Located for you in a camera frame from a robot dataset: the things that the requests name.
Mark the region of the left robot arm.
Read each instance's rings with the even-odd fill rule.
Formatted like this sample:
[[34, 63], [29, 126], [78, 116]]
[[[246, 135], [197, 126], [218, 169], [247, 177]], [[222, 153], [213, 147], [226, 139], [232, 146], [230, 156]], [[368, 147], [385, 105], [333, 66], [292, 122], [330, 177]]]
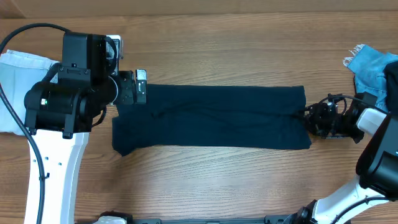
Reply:
[[67, 32], [62, 61], [26, 94], [25, 126], [33, 138], [24, 221], [73, 223], [81, 159], [108, 105], [144, 104], [145, 70], [120, 71], [119, 35]]

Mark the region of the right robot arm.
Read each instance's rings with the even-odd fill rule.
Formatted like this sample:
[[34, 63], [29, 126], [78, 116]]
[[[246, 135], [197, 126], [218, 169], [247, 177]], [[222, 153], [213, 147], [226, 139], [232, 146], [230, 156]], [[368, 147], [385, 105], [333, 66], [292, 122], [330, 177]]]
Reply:
[[397, 200], [397, 115], [376, 107], [376, 96], [364, 92], [352, 97], [350, 105], [338, 111], [348, 96], [329, 94], [306, 107], [307, 129], [321, 138], [350, 137], [355, 142], [364, 134], [371, 140], [359, 157], [354, 178], [337, 191], [314, 200], [283, 223], [350, 223], [363, 211]]

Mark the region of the dark navy t-shirt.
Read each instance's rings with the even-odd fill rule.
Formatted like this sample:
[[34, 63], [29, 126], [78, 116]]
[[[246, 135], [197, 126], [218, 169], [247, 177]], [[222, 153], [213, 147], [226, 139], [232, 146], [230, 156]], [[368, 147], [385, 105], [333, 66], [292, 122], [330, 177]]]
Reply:
[[117, 107], [112, 147], [155, 145], [308, 149], [303, 86], [147, 86], [147, 101]]

